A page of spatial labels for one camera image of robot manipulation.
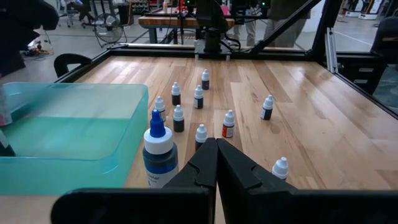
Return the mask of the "silver aluminium post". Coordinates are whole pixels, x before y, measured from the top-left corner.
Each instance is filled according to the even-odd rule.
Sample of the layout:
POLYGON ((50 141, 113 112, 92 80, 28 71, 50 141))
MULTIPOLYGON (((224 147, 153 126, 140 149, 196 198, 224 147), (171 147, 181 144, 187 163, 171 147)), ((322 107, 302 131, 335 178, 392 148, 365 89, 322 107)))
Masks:
POLYGON ((334 29, 328 27, 325 34, 325 55, 327 69, 331 73, 338 73, 338 61, 336 56, 334 29))

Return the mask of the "wooden workbench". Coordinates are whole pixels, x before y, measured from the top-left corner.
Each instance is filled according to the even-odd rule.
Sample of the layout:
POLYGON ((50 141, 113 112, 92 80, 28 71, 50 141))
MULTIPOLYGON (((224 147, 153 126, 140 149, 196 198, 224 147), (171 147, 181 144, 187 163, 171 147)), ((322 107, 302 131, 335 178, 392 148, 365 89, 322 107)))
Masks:
POLYGON ((185 29, 195 29, 196 39, 203 37, 201 27, 197 20, 192 17, 180 20, 177 17, 141 16, 138 18, 138 24, 149 31, 149 42, 151 44, 158 43, 157 29, 160 28, 168 29, 166 36, 171 32, 172 38, 178 36, 177 31, 180 28, 183 29, 183 32, 185 32, 185 29))

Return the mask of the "teal translucent plastic bin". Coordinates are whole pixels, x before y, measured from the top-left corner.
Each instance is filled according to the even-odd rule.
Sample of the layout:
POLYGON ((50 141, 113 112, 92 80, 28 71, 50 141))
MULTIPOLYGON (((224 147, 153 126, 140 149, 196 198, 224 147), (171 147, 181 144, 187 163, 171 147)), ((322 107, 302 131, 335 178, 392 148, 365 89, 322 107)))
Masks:
POLYGON ((13 82, 0 91, 0 195, 122 187, 147 126, 143 84, 13 82))

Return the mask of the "person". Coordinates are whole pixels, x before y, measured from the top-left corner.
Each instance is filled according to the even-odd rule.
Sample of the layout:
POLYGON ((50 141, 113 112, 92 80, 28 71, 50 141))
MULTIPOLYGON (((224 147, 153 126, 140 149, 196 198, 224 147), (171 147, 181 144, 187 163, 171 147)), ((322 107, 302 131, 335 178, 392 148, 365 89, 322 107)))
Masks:
MULTIPOLYGON (((242 25, 233 27, 233 38, 236 40, 240 40, 241 27, 242 25)), ((256 22, 248 22, 245 27, 247 32, 246 45, 253 46, 256 43, 256 22)))
MULTIPOLYGON (((270 33, 281 26, 297 9, 301 8, 308 0, 271 0, 267 12, 267 26, 264 33, 266 38, 270 33)), ((303 15, 296 23, 291 25, 280 36, 269 44, 269 47, 293 48, 294 43, 301 34, 307 19, 310 19, 311 11, 303 15)))

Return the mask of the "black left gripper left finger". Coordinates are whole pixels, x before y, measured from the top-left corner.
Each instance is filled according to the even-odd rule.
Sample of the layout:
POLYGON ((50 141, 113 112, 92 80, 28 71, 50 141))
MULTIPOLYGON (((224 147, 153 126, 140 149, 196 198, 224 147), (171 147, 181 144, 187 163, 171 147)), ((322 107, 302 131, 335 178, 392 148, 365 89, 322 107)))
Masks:
POLYGON ((207 139, 160 189, 77 189, 56 200, 51 224, 213 224, 217 141, 207 139))

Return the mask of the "large blue food coloring bottle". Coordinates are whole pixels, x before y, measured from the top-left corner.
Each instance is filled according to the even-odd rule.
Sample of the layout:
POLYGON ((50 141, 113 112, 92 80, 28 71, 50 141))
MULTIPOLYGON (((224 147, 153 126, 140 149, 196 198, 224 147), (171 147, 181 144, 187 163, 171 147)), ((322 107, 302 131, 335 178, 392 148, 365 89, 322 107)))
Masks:
POLYGON ((177 175, 177 145, 170 128, 164 126, 158 110, 152 111, 150 128, 144 133, 142 155, 150 188, 162 188, 177 175))

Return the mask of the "black chair back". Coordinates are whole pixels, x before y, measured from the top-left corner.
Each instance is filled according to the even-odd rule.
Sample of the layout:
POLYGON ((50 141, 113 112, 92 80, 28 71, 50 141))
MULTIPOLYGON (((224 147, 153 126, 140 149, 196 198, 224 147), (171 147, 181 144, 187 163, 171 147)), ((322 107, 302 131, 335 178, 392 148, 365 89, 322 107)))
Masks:
POLYGON ((379 23, 371 52, 398 63, 398 17, 387 17, 379 23))

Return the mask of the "small red food coloring bottle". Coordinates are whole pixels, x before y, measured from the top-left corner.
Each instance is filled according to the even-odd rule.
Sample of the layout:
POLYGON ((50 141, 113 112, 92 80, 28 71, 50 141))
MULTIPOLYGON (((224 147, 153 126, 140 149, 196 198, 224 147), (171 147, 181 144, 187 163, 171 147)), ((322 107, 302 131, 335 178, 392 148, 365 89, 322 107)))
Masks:
POLYGON ((228 112, 224 115, 224 120, 223 120, 222 136, 224 138, 233 137, 234 125, 235 121, 234 121, 233 110, 228 110, 228 112))

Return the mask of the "black aluminium table frame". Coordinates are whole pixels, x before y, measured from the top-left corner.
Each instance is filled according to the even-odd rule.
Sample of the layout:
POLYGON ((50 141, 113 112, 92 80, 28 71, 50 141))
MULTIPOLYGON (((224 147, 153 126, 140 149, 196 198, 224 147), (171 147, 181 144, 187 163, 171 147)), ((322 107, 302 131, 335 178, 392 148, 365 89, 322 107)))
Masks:
MULTIPOLYGON (((221 40, 219 51, 207 52, 204 49, 206 44, 205 38, 198 39, 195 45, 154 44, 153 46, 148 46, 142 44, 135 45, 132 43, 118 44, 108 48, 97 57, 93 58, 89 65, 68 65, 69 72, 58 78, 58 81, 60 83, 75 82, 110 56, 299 61, 316 62, 327 68, 325 55, 326 29, 332 27, 331 17, 337 14, 336 7, 342 0, 326 0, 315 40, 310 50, 277 50, 269 47, 272 41, 291 25, 296 23, 300 16, 304 15, 320 1, 321 0, 308 0, 301 8, 297 9, 280 28, 249 48, 232 49, 221 40)), ((381 78, 381 69, 385 68, 387 65, 386 60, 372 52, 336 52, 336 56, 338 61, 338 73, 333 74, 386 113, 398 119, 397 112, 391 110, 373 97, 374 90, 381 78)))

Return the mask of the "black floor fan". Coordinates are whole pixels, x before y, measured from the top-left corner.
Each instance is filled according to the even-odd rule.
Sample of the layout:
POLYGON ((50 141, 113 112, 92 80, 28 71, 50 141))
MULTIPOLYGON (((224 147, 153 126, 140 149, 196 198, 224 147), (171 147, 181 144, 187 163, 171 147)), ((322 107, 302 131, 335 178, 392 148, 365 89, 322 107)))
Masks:
POLYGON ((124 29, 117 17, 112 14, 100 14, 94 21, 95 35, 106 43, 115 43, 120 40, 124 29))

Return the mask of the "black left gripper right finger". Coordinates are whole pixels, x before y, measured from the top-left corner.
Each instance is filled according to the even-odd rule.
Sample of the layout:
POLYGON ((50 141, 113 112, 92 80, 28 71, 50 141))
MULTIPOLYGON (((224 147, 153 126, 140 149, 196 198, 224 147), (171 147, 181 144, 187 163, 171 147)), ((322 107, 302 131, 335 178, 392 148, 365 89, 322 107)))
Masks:
POLYGON ((227 224, 398 224, 398 190, 297 189, 219 138, 227 224))

